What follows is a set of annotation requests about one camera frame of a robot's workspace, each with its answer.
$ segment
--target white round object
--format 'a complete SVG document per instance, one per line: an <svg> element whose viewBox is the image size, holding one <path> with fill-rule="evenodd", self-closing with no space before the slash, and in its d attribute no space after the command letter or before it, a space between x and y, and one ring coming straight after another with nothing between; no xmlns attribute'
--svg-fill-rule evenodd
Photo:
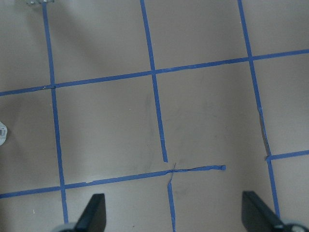
<svg viewBox="0 0 309 232"><path fill-rule="evenodd" d="M8 129L2 122L0 122L0 146L5 142L7 133Z"/></svg>

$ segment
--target gray floor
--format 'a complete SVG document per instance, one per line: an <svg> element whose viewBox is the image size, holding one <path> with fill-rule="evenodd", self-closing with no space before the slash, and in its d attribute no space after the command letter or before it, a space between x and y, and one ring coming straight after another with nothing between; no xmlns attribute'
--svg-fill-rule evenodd
<svg viewBox="0 0 309 232"><path fill-rule="evenodd" d="M272 155L309 154L308 10L307 0L55 0L53 82L42 6L0 0L0 232L49 232L101 192L107 232L171 232L171 174L160 173L174 163L226 165L174 174L177 231L244 232L243 190L274 209L249 63ZM272 160L281 218L307 226L308 165Z"/></svg>

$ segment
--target floor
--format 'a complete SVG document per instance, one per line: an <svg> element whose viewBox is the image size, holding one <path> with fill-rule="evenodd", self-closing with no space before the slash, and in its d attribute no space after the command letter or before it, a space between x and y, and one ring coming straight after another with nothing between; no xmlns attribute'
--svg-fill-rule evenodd
<svg viewBox="0 0 309 232"><path fill-rule="evenodd" d="M308 9L0 0L0 232L102 192L107 232L244 232L243 190L309 226Z"/></svg>

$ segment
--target vertical blue tape line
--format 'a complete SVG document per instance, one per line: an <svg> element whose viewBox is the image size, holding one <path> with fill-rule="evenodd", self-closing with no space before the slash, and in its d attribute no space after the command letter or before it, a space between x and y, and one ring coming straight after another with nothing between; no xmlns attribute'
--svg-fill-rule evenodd
<svg viewBox="0 0 309 232"><path fill-rule="evenodd" d="M173 189L172 189L172 182L171 181L168 184L168 195L169 195L169 209L170 209L170 216L171 216L171 219L172 219L173 232L176 232L176 214L175 214Z"/></svg>
<svg viewBox="0 0 309 232"><path fill-rule="evenodd" d="M54 63L53 63L52 46L51 46L50 34L49 34L46 3L42 4L42 11L43 11L43 19L44 19L44 29L45 29L45 36L46 36L47 52L48 52L50 82L51 82L51 85L54 85L55 84ZM57 147L57 159L58 159L58 169L59 169L59 181L60 181L60 191L61 191L61 200L62 200L63 220L64 220L64 223L68 223L69 217L68 217L66 190L65 190L65 182L64 182L63 167L62 167L62 154L61 154L61 146L60 146L60 132L59 132L57 101L56 101L56 90L54 88L51 89L51 93L52 93L52 103L53 103L53 115L54 115L54 126L55 126L55 137L56 137L56 147Z"/></svg>
<svg viewBox="0 0 309 232"><path fill-rule="evenodd" d="M269 173L271 191L272 191L273 200L274 200L275 212L276 212L276 215L280 217L280 209L279 209L279 203L278 203L278 197L277 197L275 176L274 176L274 171L272 169L271 160L267 160L267 165L268 165L268 173Z"/></svg>
<svg viewBox="0 0 309 232"><path fill-rule="evenodd" d="M260 94L259 94L259 90L258 90L256 75L255 75L255 69L254 69L254 63L253 63L253 58L252 58L249 35L248 35L248 31L247 31L245 13L244 13L244 10L243 10L241 0L238 0L238 7L239 7L241 24L242 24L242 30L243 30L244 39L245 39L246 48L247 48L247 54L248 54L248 59L249 59L249 65L250 65L251 77L252 77L252 82L253 82L256 105L257 105L258 112L259 112L259 115L260 115L260 120L261 120L261 125L262 125L262 130L263 130L262 133L263 133L263 136L264 136L264 139L265 139L265 143L266 143L265 146L266 146L267 153L268 153L269 156L271 156L271 151L270 151L270 147L269 147L269 143L268 143L268 139L267 139L267 134L266 134L265 123L264 123L263 109L262 109ZM280 216L279 203L278 203L278 197L277 197L277 192L276 192L276 184L275 184L274 173L273 173L273 170L272 170L272 164L271 164L270 161L267 162L267 164L268 164L268 173L269 173L270 184L271 184L271 189L272 189L272 196L273 196L273 201L274 201L274 205L275 205L275 211L276 211L276 214L278 216Z"/></svg>
<svg viewBox="0 0 309 232"><path fill-rule="evenodd" d="M155 71L154 53L153 53L153 47L152 47L152 44L151 44L150 30L149 30L149 24L148 24L144 0L140 0L140 7L141 7L142 15L143 15L143 21L144 21L144 27L145 27L145 33L146 33L150 68L151 68L151 71ZM161 115L161 108L160 108L158 85L157 85L155 73L152 74L152 81L153 81L153 88L154 88L154 101L155 101L156 116L157 116L158 126L159 126L159 134L160 134L160 142L161 142L161 148L162 148L163 161L168 162L168 155L167 155L167 151L166 151L166 147L165 147L165 138L164 138L163 122L162 122L162 115Z"/></svg>

